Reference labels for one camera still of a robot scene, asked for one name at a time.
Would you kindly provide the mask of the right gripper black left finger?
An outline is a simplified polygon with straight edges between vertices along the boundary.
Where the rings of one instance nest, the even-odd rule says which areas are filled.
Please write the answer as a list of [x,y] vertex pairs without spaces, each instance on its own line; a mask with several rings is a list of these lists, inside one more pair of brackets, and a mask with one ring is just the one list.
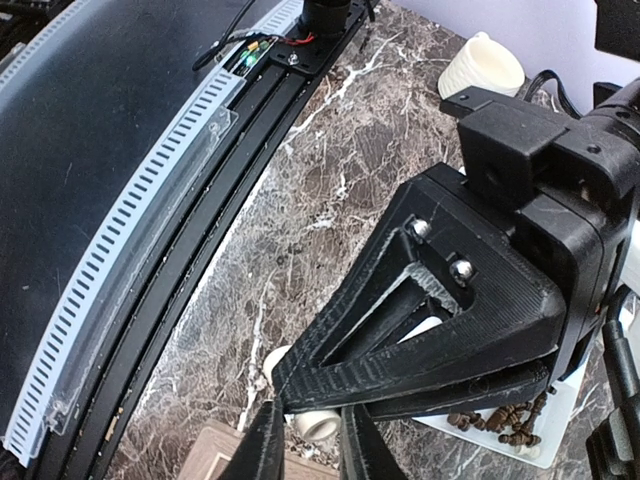
[[265,401],[219,479],[283,479],[284,431],[281,402]]

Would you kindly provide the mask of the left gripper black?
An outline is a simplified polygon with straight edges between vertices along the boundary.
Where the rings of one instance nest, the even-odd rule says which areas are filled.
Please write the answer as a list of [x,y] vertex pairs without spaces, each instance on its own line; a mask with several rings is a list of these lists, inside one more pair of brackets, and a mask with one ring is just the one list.
[[585,360],[621,277],[639,213],[639,91],[610,92],[575,119],[469,87],[444,99],[458,121],[467,187],[513,223],[513,246],[561,290],[551,376]]

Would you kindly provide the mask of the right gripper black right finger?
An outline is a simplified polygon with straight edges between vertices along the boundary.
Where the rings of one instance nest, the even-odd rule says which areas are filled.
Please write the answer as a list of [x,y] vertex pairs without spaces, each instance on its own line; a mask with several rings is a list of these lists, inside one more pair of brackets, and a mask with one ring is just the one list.
[[343,407],[341,479],[402,479],[403,471],[363,405]]

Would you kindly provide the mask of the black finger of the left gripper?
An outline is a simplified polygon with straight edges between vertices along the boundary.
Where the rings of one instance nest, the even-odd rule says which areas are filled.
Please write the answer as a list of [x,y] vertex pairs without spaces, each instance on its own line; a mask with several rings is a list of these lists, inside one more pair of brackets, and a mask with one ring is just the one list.
[[273,373],[288,413],[401,397],[542,361],[565,303],[494,226],[430,179],[403,184]]
[[546,389],[549,378],[546,365],[536,360],[440,389],[345,407],[344,413],[354,411],[366,413],[372,420],[396,420],[498,408],[531,401]]

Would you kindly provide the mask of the white rook among dark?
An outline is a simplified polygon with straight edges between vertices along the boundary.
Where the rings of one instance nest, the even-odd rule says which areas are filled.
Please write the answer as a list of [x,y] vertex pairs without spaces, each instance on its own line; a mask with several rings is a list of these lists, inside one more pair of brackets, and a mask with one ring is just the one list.
[[[271,387],[274,386],[273,370],[290,348],[290,345],[278,347],[272,350],[263,361],[263,374]],[[316,410],[302,414],[286,414],[285,421],[307,443],[327,440],[335,435],[341,426],[341,417],[336,410]]]

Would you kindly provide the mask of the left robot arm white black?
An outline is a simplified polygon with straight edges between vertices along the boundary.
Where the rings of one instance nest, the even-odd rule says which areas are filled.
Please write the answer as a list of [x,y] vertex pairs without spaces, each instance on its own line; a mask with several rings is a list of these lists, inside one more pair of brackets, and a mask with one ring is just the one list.
[[639,475],[639,378],[619,322],[639,215],[639,85],[587,114],[485,88],[448,94],[464,171],[403,183],[343,283],[275,367],[290,414],[337,409],[351,478],[375,422],[524,403],[604,342],[614,410],[586,442],[597,479]]

